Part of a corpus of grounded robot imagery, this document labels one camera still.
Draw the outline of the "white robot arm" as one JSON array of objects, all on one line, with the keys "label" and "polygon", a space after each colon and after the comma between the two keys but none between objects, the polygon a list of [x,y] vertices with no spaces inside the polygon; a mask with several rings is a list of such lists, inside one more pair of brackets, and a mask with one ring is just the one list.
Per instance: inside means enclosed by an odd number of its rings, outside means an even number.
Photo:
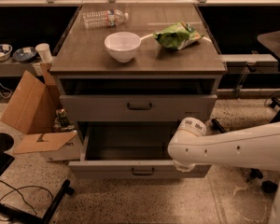
[{"label": "white robot arm", "polygon": [[[280,121],[228,133],[208,135],[204,123],[185,118],[168,145],[181,172],[197,164],[218,164],[280,172]],[[280,183],[269,224],[280,224]]]}]

